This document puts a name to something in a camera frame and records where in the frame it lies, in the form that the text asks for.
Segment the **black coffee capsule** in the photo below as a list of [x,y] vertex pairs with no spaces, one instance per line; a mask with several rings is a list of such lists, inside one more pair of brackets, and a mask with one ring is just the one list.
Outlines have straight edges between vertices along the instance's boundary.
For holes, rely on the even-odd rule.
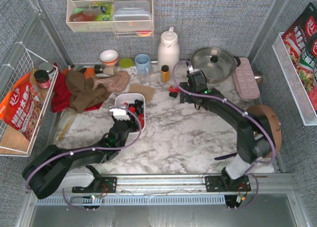
[[143,108],[144,102],[142,100],[136,99],[134,101],[134,108],[135,108],[135,113],[137,115],[143,114],[144,113],[144,108]]

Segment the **white plastic storage basket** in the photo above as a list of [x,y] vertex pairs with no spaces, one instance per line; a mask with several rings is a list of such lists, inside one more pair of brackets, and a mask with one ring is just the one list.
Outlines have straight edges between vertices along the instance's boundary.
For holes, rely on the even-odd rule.
[[114,106],[122,106],[124,103],[134,103],[135,100],[140,100],[143,101],[143,122],[141,123],[142,125],[142,132],[145,130],[146,127],[146,100],[145,97],[140,94],[140,93],[123,93],[120,94],[116,97],[115,101],[114,101]]

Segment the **tan scouring pad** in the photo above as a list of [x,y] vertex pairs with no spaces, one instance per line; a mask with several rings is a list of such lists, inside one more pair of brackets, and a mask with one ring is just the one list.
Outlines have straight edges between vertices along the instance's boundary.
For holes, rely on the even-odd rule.
[[152,101],[155,91],[155,88],[137,83],[131,84],[129,89],[129,93],[140,93],[141,95],[143,95],[147,103],[150,103]]

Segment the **pink striped towel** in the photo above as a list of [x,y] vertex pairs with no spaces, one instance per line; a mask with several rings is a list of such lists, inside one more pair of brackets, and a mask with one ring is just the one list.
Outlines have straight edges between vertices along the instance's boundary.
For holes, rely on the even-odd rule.
[[125,90],[130,81],[130,75],[125,71],[119,71],[115,76],[93,77],[93,88],[95,90],[99,86],[103,86],[108,92],[120,93]]

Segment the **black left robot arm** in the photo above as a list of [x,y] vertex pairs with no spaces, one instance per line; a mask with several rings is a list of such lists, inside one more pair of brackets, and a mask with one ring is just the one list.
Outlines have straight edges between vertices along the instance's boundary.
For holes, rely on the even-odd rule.
[[110,111],[114,124],[97,143],[75,149],[46,147],[22,172],[26,189],[32,190],[38,199],[66,188],[75,193],[109,191],[104,177],[93,165],[113,160],[128,147],[130,131],[142,128],[138,116],[127,107],[112,107]]

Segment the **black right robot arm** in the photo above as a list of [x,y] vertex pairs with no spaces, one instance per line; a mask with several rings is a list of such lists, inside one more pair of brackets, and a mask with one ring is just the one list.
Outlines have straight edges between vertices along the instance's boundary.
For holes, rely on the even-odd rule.
[[237,132],[237,154],[234,160],[221,171],[222,185],[229,189],[252,168],[258,158],[272,154],[275,157],[275,141],[268,118],[248,113],[228,101],[217,89],[207,87],[205,74],[188,66],[187,86],[179,87],[189,95],[194,104],[215,113]]

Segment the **orange spice bottle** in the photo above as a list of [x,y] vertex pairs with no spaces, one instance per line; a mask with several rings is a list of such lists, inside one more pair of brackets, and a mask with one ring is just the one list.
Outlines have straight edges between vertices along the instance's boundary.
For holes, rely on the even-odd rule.
[[170,75],[169,75],[169,66],[168,65],[163,65],[161,67],[160,78],[161,78],[161,81],[164,83],[169,80]]

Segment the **steel pot with lid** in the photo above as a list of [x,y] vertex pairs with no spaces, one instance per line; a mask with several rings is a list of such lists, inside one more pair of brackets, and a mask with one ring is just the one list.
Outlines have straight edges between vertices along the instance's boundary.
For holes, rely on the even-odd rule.
[[193,68],[201,70],[207,82],[212,84],[225,81],[241,65],[238,57],[217,47],[198,49],[192,54],[190,61]]

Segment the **white thermos jug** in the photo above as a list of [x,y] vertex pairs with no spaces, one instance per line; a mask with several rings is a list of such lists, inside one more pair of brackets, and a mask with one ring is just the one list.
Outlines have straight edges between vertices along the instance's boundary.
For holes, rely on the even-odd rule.
[[178,44],[178,35],[174,32],[174,28],[163,32],[160,37],[158,46],[158,70],[167,65],[172,70],[180,59],[180,48]]

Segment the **clear glass cup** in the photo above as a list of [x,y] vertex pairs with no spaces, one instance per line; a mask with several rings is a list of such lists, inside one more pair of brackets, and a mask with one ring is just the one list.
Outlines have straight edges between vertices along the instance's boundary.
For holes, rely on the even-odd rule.
[[138,73],[137,79],[141,85],[145,85],[148,82],[149,74],[148,73]]

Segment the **brown cloth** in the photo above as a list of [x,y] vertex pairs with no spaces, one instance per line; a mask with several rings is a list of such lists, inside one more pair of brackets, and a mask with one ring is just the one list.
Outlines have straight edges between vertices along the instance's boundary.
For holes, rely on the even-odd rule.
[[85,75],[78,71],[68,71],[65,83],[71,93],[69,105],[79,114],[96,105],[102,105],[111,95],[104,86],[98,86],[93,90],[93,79],[85,79]]

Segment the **pink egg tray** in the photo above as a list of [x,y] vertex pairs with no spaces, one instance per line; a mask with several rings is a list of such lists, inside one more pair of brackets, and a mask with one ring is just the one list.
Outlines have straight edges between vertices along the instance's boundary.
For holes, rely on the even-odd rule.
[[234,57],[236,69],[232,74],[235,88],[244,100],[254,100],[260,97],[260,90],[254,78],[249,60],[246,57]]

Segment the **glass jar lying down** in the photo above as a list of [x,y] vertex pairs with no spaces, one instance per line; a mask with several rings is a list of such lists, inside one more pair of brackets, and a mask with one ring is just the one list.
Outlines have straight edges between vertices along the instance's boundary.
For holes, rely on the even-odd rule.
[[117,75],[118,70],[117,70],[116,66],[105,66],[102,64],[95,64],[94,73],[115,76],[115,75]]

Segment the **green lidded white cup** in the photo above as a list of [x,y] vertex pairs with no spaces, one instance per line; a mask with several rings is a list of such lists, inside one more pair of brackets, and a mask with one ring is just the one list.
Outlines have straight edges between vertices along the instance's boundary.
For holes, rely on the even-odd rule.
[[120,70],[127,72],[129,75],[137,74],[137,68],[131,58],[125,57],[119,61]]

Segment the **blue mug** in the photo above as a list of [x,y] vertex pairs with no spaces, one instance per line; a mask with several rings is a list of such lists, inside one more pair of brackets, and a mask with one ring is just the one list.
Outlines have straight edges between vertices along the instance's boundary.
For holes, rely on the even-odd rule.
[[151,60],[147,54],[137,55],[135,57],[135,65],[138,73],[146,71],[148,74],[150,74],[152,71]]

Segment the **white orange striped bowl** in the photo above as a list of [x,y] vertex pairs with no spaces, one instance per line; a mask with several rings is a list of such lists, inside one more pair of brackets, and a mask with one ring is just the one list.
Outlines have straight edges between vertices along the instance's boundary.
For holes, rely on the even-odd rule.
[[113,66],[118,62],[118,52],[115,50],[106,50],[100,54],[101,62],[106,66]]

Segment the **red cloth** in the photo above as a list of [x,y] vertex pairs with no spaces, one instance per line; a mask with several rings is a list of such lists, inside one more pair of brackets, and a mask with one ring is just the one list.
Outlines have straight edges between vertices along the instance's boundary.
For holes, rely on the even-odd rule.
[[[65,77],[68,73],[68,71],[78,71],[80,73],[83,73],[85,75],[85,79],[93,78],[95,75],[94,69],[92,67],[84,68],[84,72],[78,71],[78,70],[69,70],[64,69],[62,72],[58,73],[53,92],[54,96],[51,101],[52,105],[52,111],[55,113],[61,112],[66,108],[70,108],[69,100],[71,98],[71,93],[69,92],[66,83],[65,83]],[[101,107],[101,104],[96,105],[95,107],[92,107],[90,109],[86,109],[85,111],[92,111],[97,110]]]

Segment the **steel ladle bowl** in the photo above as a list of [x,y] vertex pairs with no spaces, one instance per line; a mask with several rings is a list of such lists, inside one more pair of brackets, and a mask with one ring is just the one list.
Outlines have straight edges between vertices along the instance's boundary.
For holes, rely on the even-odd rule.
[[262,85],[262,83],[264,82],[264,75],[260,71],[257,71],[257,70],[253,71],[253,75],[257,85],[258,86]]

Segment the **round wooden board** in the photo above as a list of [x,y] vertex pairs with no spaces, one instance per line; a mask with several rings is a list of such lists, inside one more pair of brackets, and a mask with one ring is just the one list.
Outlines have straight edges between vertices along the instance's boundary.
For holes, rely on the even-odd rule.
[[274,111],[266,105],[253,105],[247,108],[247,112],[250,112],[253,115],[265,115],[268,118],[274,138],[275,152],[278,153],[282,145],[282,130],[279,119]]

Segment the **silver lidded jar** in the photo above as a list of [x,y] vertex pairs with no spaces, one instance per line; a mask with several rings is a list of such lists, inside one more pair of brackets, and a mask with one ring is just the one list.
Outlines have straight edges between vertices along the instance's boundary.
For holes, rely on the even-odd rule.
[[39,64],[39,70],[44,70],[48,73],[50,80],[53,80],[54,73],[55,73],[55,67],[53,64],[49,62],[42,62]]

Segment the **dark lidded red jar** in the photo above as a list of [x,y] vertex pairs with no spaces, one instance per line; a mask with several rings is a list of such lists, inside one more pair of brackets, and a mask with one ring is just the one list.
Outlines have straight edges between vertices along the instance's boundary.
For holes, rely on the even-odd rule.
[[34,78],[40,89],[48,89],[51,85],[49,74],[44,70],[36,70],[34,73]]

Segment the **clear plastic food containers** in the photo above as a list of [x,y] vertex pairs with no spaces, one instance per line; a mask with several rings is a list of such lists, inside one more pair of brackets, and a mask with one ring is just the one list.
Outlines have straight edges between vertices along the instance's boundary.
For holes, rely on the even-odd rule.
[[123,0],[113,4],[112,20],[117,31],[139,31],[152,28],[150,2]]

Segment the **orange snack bag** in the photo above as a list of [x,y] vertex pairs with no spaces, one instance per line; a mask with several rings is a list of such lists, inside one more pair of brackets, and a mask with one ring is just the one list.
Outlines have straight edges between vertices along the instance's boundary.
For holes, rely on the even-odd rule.
[[33,96],[31,73],[21,77],[0,104],[0,119],[30,141],[40,121],[41,103]]

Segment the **green packet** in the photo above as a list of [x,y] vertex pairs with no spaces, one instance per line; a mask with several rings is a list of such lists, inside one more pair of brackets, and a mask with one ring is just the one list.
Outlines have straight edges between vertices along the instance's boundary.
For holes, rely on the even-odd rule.
[[101,14],[99,14],[95,21],[112,21],[113,15],[113,5],[108,2],[93,2],[89,4],[89,8],[96,9],[99,8],[101,10]]

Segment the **red seasoning packet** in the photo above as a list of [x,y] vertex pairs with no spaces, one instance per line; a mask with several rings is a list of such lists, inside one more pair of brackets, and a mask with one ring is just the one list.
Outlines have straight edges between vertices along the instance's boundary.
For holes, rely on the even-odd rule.
[[314,110],[317,109],[317,8],[310,2],[282,35]]

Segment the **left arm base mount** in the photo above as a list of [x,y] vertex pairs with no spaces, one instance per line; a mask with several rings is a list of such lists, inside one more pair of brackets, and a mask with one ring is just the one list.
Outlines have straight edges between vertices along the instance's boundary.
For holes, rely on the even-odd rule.
[[117,187],[117,177],[105,176],[100,180],[93,181],[88,187],[73,187],[72,193],[115,193]]

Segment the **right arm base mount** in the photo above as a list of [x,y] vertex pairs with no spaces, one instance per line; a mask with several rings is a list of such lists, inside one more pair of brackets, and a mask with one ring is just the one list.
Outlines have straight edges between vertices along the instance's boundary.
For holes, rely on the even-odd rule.
[[207,192],[249,192],[252,190],[246,175],[230,180],[227,184],[222,180],[221,175],[205,176],[205,186]]

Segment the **cream wall shelf basket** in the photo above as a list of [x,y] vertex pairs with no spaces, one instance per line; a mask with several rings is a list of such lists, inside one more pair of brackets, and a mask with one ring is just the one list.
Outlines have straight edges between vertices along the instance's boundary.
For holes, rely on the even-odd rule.
[[73,32],[144,36],[154,30],[153,0],[67,0],[66,24]]

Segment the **white right wall basket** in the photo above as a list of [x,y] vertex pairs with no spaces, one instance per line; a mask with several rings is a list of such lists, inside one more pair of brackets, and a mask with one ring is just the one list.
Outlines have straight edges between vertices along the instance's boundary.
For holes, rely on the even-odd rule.
[[305,126],[316,126],[317,114],[297,74],[295,66],[288,55],[287,49],[282,39],[282,34],[283,32],[280,32],[277,35],[277,38],[272,45],[273,51],[282,69],[303,124]]

